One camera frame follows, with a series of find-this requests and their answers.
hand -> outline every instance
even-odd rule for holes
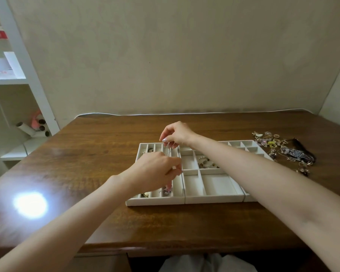
[[[164,142],[164,146],[169,143],[169,146],[172,148],[176,148],[179,144],[190,147],[195,136],[196,133],[193,132],[186,123],[178,121],[166,126],[159,140]]]
[[[152,152],[143,154],[119,176],[133,188],[133,195],[137,195],[164,186],[171,187],[172,180],[181,173],[180,157],[167,157],[163,152]]]

pink object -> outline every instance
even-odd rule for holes
[[[37,131],[39,130],[40,124],[38,123],[36,117],[40,114],[42,114],[42,112],[37,110],[32,116],[32,128]]]

wooden tabletop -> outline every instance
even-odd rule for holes
[[[0,178],[0,255],[127,169],[139,143],[157,142],[164,127],[178,120],[215,140],[253,139],[253,131],[296,137],[317,157],[310,178],[340,195],[340,126],[308,112],[81,117]],[[295,166],[286,160],[280,163]],[[29,219],[14,207],[23,193],[41,195],[47,202],[40,218]],[[256,202],[138,207],[123,203],[81,252],[135,256],[304,246]]]

white cable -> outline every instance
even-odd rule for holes
[[[1,111],[2,116],[3,116],[4,119],[5,119],[6,124],[7,124],[8,127],[9,127],[9,129],[11,129],[12,126],[10,125],[10,123],[9,123],[7,117],[6,117],[5,112],[4,112],[4,109],[3,109],[3,107],[1,106],[1,104],[0,104],[0,111]],[[14,136],[14,137],[20,142],[20,144],[23,144],[23,147],[24,147],[24,150],[25,150],[25,154],[28,156],[28,151],[26,150],[25,144],[22,143],[16,136]]]
[[[267,110],[265,112],[283,112],[283,111],[295,111],[295,110],[303,110],[303,111],[307,111],[309,113],[312,113],[312,111],[308,110],[308,109],[303,109],[303,108],[293,108],[293,109],[284,109],[284,110]],[[136,116],[136,115],[178,115],[178,114],[110,114],[110,113],[106,113],[106,112],[89,112],[86,114],[79,114],[77,115],[74,119],[76,119],[79,116],[83,116],[83,115],[90,115],[90,114],[106,114],[106,115],[115,115],[115,116]],[[183,113],[183,114],[228,114],[226,112],[193,112],[193,113]]]

white jewelry tray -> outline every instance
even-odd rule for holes
[[[263,149],[253,140],[220,141],[228,146],[249,151],[261,157],[272,160]],[[147,153],[149,149],[166,153],[163,143],[140,143],[136,161]],[[256,201],[237,182],[221,168],[200,169],[198,158],[203,154],[189,147],[171,149],[170,156],[182,159],[183,173],[172,181],[172,191],[164,194],[164,187],[152,191],[149,197],[141,194],[126,201],[127,206],[140,205],[174,205],[192,203],[220,203],[220,202],[250,202]]]

